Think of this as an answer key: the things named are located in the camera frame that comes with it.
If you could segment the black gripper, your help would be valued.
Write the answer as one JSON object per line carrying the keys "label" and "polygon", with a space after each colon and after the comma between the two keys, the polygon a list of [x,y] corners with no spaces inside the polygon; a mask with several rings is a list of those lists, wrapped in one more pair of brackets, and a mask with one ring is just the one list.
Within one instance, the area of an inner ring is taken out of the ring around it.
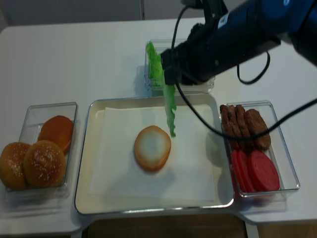
{"label": "black gripper", "polygon": [[238,64],[238,54],[227,44],[229,38],[216,23],[196,24],[188,39],[161,53],[164,82],[195,85]]}

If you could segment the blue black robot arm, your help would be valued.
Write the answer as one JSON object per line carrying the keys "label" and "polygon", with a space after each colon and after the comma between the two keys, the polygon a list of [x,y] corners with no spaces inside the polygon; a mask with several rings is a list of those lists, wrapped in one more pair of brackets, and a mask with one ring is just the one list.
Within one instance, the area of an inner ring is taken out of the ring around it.
{"label": "blue black robot arm", "polygon": [[314,0],[248,0],[212,16],[202,1],[205,23],[187,40],[161,54],[168,85],[202,84],[210,78],[289,41],[310,63],[317,62],[317,3]]}

